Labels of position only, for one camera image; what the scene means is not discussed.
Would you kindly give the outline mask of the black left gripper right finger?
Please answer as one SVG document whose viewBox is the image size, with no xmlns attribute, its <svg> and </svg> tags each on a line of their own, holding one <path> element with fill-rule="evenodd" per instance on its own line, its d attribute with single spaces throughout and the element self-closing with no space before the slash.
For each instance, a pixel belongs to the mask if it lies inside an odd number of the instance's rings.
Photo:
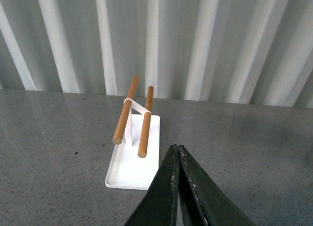
<svg viewBox="0 0 313 226">
<path fill-rule="evenodd" d="M 185 226 L 253 226 L 246 216 L 213 182 L 188 150 L 178 147 L 179 198 Z"/>
</svg>

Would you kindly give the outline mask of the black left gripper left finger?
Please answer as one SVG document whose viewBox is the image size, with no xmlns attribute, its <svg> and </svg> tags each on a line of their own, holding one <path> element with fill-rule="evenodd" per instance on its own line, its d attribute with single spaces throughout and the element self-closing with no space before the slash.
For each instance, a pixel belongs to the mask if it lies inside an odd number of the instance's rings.
<svg viewBox="0 0 313 226">
<path fill-rule="evenodd" d="M 179 190 L 179 153 L 171 145 L 146 195 L 131 214 L 127 226 L 175 226 Z"/>
</svg>

